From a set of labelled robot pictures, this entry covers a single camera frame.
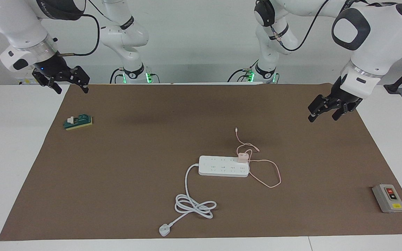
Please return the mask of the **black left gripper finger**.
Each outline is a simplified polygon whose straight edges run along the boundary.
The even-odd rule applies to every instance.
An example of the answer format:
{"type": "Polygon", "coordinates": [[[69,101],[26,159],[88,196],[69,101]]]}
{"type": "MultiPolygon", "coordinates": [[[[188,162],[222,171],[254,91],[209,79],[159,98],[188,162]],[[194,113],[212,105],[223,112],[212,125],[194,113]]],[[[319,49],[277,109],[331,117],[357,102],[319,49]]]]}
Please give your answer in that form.
{"type": "Polygon", "coordinates": [[[314,122],[322,113],[328,112],[331,108],[329,108],[330,98],[325,97],[323,95],[317,95],[317,97],[311,102],[308,106],[308,110],[310,115],[308,116],[309,122],[314,122]]]}
{"type": "Polygon", "coordinates": [[[348,113],[347,103],[340,103],[337,110],[333,113],[332,118],[334,121],[338,121],[344,114],[348,113]]]}

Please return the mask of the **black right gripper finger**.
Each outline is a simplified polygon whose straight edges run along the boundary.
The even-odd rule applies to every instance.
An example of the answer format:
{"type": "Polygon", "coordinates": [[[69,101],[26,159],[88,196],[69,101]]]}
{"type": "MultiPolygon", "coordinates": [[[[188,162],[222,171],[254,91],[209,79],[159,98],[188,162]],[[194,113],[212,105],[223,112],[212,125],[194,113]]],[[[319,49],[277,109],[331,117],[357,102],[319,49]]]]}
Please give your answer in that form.
{"type": "Polygon", "coordinates": [[[62,88],[56,83],[54,77],[45,77],[45,85],[49,87],[50,89],[53,89],[57,94],[62,93],[62,88]]]}
{"type": "Polygon", "coordinates": [[[84,93],[88,93],[90,77],[82,67],[76,66],[70,70],[70,82],[78,85],[84,93]]]}

